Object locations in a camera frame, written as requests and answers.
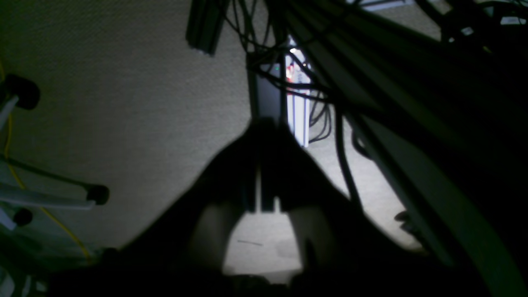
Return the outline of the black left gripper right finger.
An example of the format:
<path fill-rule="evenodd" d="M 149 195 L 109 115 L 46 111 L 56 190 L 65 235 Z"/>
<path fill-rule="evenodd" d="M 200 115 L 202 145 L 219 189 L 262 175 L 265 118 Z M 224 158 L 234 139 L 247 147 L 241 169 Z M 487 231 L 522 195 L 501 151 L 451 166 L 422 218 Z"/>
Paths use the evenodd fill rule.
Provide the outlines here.
<path fill-rule="evenodd" d="M 405 251 L 347 199 L 285 126 L 266 124 L 264 158 L 299 244 L 295 297 L 411 297 Z"/>

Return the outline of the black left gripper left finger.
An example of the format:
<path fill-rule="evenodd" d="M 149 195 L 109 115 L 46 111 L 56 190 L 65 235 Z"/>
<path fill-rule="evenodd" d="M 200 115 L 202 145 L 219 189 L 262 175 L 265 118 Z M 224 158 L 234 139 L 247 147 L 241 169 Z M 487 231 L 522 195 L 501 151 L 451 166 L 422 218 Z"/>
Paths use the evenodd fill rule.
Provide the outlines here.
<path fill-rule="evenodd" d="M 223 275 L 232 230 L 255 182 L 264 124 L 251 124 L 124 249 L 128 297 L 230 297 Z"/>

